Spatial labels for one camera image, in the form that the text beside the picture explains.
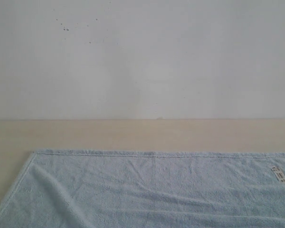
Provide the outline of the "white barcode label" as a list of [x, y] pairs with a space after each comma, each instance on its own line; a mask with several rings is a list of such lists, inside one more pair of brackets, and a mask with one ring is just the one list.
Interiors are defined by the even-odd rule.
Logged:
[[285, 175], [279, 167], [273, 166], [273, 167], [271, 167], [271, 170], [280, 183], [285, 183]]

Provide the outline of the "light blue fleece towel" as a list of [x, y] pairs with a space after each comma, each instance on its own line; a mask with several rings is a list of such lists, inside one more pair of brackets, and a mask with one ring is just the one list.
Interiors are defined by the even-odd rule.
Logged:
[[39, 150], [0, 228], [285, 228], [285, 152]]

